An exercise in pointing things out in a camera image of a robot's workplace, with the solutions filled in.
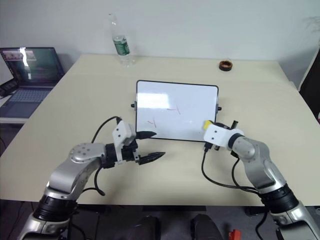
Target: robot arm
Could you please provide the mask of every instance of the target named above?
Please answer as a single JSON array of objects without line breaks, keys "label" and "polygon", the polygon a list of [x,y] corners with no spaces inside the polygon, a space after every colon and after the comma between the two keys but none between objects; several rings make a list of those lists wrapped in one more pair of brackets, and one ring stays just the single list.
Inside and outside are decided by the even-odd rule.
[{"label": "robot arm", "polygon": [[150,163],[165,152],[154,152],[141,157],[136,139],[146,139],[154,132],[135,132],[134,128],[117,121],[112,132],[114,143],[82,143],[73,147],[63,163],[51,174],[38,207],[28,217],[18,240],[58,239],[68,227],[70,217],[77,208],[80,197],[90,175],[99,168],[113,168],[125,161],[139,165]]},{"label": "robot arm", "polygon": [[284,240],[320,240],[319,227],[271,161],[266,144],[221,123],[210,122],[205,128],[206,142],[227,148],[243,162],[247,178],[279,225]]}]

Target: green bottle label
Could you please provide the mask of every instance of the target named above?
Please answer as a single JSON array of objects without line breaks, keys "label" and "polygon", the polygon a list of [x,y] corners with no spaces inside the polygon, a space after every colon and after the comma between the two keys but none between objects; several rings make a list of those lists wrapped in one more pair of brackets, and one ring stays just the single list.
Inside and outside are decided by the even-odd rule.
[{"label": "green bottle label", "polygon": [[124,56],[130,53],[129,46],[126,39],[122,41],[113,41],[113,43],[119,55]]}]

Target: black shoe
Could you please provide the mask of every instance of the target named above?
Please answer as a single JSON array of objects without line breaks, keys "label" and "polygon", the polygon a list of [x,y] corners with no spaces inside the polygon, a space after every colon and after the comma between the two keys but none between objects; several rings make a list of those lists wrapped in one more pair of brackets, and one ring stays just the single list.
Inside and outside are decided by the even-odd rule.
[{"label": "black shoe", "polygon": [[161,224],[158,218],[146,216],[142,218],[130,233],[129,240],[160,240]]},{"label": "black shoe", "polygon": [[192,240],[224,240],[208,215],[198,214],[190,223]]}]

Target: laptop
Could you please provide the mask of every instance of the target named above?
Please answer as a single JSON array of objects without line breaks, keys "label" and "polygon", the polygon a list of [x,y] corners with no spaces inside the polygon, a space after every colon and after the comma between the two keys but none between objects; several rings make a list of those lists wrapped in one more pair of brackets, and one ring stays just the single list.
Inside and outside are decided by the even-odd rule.
[{"label": "laptop", "polygon": [[1,118],[27,119],[64,76],[53,47],[0,48],[12,76],[16,92],[0,107]]}]

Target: table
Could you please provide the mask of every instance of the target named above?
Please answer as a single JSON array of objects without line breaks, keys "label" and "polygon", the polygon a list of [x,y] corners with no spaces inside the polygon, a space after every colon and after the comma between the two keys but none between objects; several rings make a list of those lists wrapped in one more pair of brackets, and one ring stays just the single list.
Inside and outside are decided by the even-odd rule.
[{"label": "table", "polygon": [[[0,198],[38,201],[52,171],[79,143],[89,142],[99,125],[118,115],[135,123],[130,107],[137,80],[173,81],[219,86],[222,111],[217,121],[264,142],[297,198],[319,205],[320,126],[295,87],[275,61],[233,61],[218,69],[219,60],[138,57],[129,68],[114,55],[82,55],[35,110],[0,159]],[[96,142],[111,143],[115,122],[106,125]],[[128,162],[102,170],[100,196],[87,191],[80,204],[259,206],[253,194],[208,182],[201,173],[203,143],[162,139],[140,140],[141,155],[166,152],[159,160]],[[216,181],[232,184],[235,158],[211,150],[205,171]],[[242,164],[241,184],[250,184]],[[93,185],[93,175],[87,187]]]}]

